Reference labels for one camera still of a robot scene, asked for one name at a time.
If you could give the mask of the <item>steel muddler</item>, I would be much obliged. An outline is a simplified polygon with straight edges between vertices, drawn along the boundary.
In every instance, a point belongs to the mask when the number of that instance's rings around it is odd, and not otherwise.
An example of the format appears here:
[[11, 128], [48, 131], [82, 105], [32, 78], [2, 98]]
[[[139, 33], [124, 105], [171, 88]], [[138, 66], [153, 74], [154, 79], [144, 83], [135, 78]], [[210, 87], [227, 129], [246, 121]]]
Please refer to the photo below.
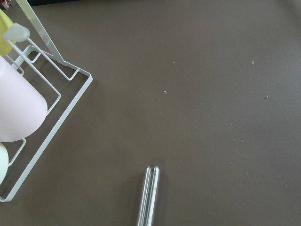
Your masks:
[[157, 165], [149, 165], [146, 167], [143, 176], [141, 198], [137, 214], [137, 226], [153, 225], [159, 178], [160, 169]]

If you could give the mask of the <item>pink cup on rack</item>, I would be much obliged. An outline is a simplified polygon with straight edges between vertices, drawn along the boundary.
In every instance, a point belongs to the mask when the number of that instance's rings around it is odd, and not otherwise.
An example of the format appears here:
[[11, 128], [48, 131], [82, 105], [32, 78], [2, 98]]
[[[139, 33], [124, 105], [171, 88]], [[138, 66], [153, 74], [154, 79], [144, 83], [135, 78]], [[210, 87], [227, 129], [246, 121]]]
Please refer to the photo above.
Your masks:
[[3, 57], [0, 58], [0, 141], [14, 142], [44, 122], [45, 98]]

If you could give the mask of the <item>white cup on rack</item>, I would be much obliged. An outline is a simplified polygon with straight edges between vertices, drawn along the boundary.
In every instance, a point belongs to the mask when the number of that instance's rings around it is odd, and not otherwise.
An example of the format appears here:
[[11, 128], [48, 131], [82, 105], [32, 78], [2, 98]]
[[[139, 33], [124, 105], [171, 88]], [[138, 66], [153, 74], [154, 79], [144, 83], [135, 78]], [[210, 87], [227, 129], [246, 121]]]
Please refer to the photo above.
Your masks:
[[5, 176], [8, 171], [8, 164], [9, 164], [9, 156], [8, 156], [8, 151], [5, 148], [5, 146], [0, 143], [0, 184], [5, 179]]

